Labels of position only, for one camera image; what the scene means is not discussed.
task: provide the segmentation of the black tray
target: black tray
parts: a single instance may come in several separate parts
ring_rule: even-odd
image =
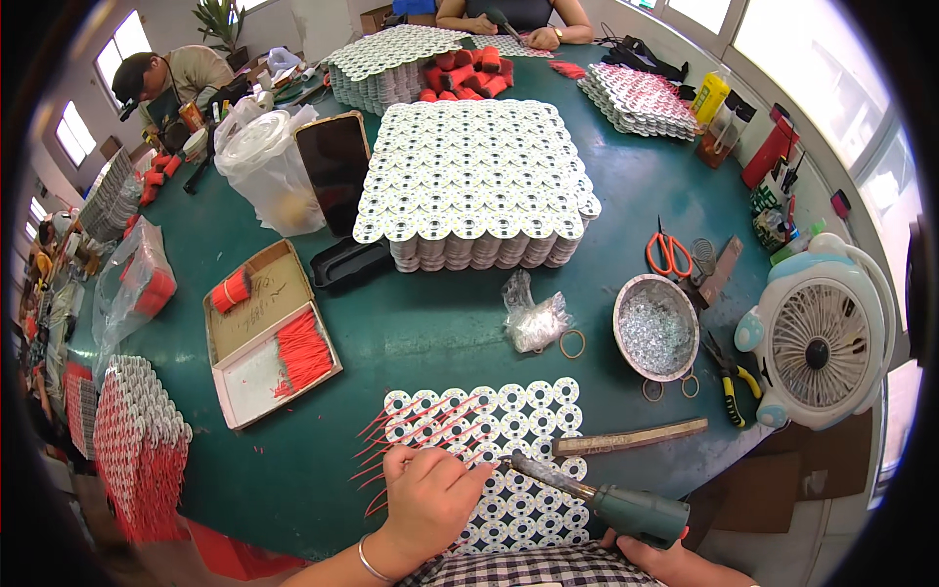
[[[360,244],[346,237],[310,259],[313,287],[351,286],[367,281],[393,264],[385,239]]]

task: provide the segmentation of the white fan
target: white fan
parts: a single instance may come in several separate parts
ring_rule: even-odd
[[[762,375],[757,421],[821,430],[873,404],[893,355],[890,286],[870,255],[823,233],[769,272],[737,325]]]

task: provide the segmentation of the smartphone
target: smartphone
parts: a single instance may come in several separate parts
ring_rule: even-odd
[[[326,226],[336,238],[352,235],[370,156],[362,113],[353,110],[294,131],[300,158]]]

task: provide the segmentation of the yellow pliers handle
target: yellow pliers handle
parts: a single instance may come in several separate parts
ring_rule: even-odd
[[[747,425],[747,422],[744,421],[744,417],[740,415],[740,410],[737,409],[737,397],[733,394],[733,380],[725,377],[721,378],[721,381],[724,382],[724,407],[727,408],[727,415],[731,417],[731,424],[743,428]]]
[[[753,393],[753,397],[756,397],[757,399],[762,398],[762,390],[760,389],[760,384],[757,383],[757,380],[754,379],[752,375],[750,375],[749,371],[747,371],[745,368],[741,367],[740,365],[737,365],[737,376],[739,376],[742,380],[747,382],[747,385],[750,386],[750,391]]]

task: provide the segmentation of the pliers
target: pliers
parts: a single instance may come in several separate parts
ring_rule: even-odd
[[[731,380],[731,375],[736,375],[742,380],[746,381],[750,386],[750,391],[753,393],[753,397],[760,399],[762,397],[762,390],[760,389],[760,384],[757,383],[757,380],[750,375],[749,371],[737,364],[737,361],[732,359],[730,356],[725,355],[723,350],[721,350],[720,345],[714,339],[710,332],[707,333],[707,337],[711,340],[709,345],[704,337],[701,338],[701,344],[704,345],[704,348],[707,348],[707,351],[711,353],[711,356],[714,357],[715,362],[720,367],[720,377],[721,381],[724,382],[724,404],[727,407],[727,414],[731,417],[731,423],[738,428],[743,428],[747,425],[747,422],[744,421],[744,417],[740,415],[740,410],[737,408],[737,397],[733,393],[733,381]]]

